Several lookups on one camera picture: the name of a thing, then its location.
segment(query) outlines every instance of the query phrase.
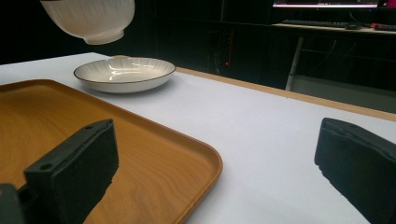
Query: white plate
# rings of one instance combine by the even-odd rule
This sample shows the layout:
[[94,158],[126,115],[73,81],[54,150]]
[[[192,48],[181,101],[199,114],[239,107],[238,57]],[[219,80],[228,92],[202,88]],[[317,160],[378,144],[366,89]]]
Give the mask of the white plate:
[[86,63],[74,75],[87,87],[112,93],[146,91],[169,80],[176,67],[151,58],[114,58]]

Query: white table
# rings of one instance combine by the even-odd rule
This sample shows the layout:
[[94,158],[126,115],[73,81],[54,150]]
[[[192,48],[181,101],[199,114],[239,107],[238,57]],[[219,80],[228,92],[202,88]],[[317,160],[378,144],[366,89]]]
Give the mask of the white table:
[[208,143],[223,159],[219,182],[188,223],[368,223],[314,164],[323,118],[396,142],[396,122],[175,72],[133,94],[84,88],[78,66],[96,53],[0,65],[0,84],[48,78]]

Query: computer monitor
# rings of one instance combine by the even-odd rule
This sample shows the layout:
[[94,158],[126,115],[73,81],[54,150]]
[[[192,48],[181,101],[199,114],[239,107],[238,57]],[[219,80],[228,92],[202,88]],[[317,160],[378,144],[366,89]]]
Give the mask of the computer monitor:
[[377,9],[379,0],[274,0],[273,7],[313,9]]

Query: bowl rim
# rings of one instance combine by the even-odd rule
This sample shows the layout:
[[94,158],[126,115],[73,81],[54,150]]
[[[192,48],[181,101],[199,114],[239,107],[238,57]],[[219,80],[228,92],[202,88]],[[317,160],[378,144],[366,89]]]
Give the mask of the bowl rim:
[[165,74],[162,75],[162,76],[153,77],[153,78],[149,78],[149,79],[145,79],[145,80],[140,80],[140,81],[123,81],[123,82],[94,81],[94,80],[89,80],[89,79],[86,79],[86,78],[83,78],[83,77],[79,77],[79,76],[77,76],[77,74],[76,74],[76,72],[77,72],[78,69],[81,69],[81,67],[87,66],[87,65],[89,65],[89,64],[99,63],[99,62],[104,62],[104,61],[118,61],[118,60],[132,60],[132,59],[148,59],[148,60],[160,61],[160,62],[163,62],[163,63],[169,63],[168,61],[165,61],[165,60],[156,59],[156,58],[147,58],[147,57],[108,58],[108,59],[102,59],[102,60],[93,61],[93,62],[90,62],[90,63],[84,63],[83,65],[80,65],[79,67],[77,67],[77,68],[73,71],[73,75],[74,75],[77,79],[82,80],[82,81],[86,81],[86,82],[98,83],[98,84],[118,84],[118,85],[120,85],[120,84],[132,84],[132,83],[148,82],[148,81],[151,81],[151,80],[154,80],[154,79],[163,78],[163,77],[166,77],[166,76],[169,76],[169,75],[173,74],[173,73],[176,71],[176,69],[177,69],[177,67],[176,67],[173,63],[169,63],[169,64],[171,64],[172,66],[174,66],[174,68],[172,69],[171,72],[165,73]]

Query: orange tray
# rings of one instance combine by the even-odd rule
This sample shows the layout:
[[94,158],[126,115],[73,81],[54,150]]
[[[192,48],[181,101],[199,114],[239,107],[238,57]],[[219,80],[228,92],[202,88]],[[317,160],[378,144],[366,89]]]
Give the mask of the orange tray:
[[185,221],[218,180],[219,153],[52,80],[0,86],[0,183],[20,188],[25,168],[83,126],[102,119],[114,120],[120,168],[85,223]]

